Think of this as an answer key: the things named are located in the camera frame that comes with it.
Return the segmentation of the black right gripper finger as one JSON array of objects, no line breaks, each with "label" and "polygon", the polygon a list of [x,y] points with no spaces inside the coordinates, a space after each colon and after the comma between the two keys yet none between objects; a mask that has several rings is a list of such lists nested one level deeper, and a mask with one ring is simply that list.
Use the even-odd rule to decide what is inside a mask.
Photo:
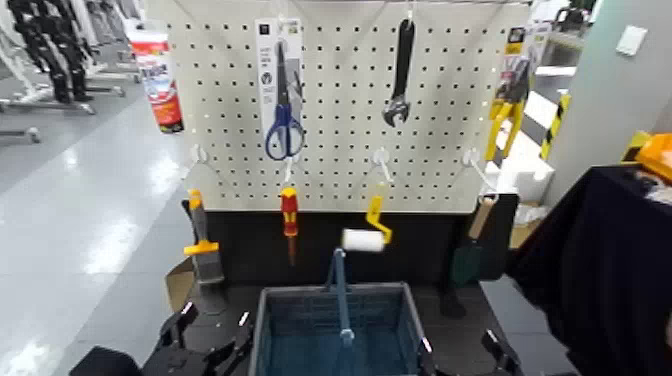
[{"label": "black right gripper finger", "polygon": [[515,350],[495,332],[487,329],[481,339],[485,350],[493,357],[492,376],[521,376],[521,364]]},{"label": "black right gripper finger", "polygon": [[418,371],[420,376],[435,376],[433,349],[427,338],[422,338],[418,347]]}]

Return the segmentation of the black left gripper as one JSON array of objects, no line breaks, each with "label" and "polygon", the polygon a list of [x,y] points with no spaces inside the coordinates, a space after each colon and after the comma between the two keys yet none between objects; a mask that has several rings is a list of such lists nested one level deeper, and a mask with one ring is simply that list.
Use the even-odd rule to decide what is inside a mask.
[{"label": "black left gripper", "polygon": [[184,348],[184,332],[199,315],[192,301],[172,314],[161,326],[157,349],[141,367],[143,376],[230,376],[248,357],[253,346],[250,313],[238,320],[236,335],[207,355]]}]

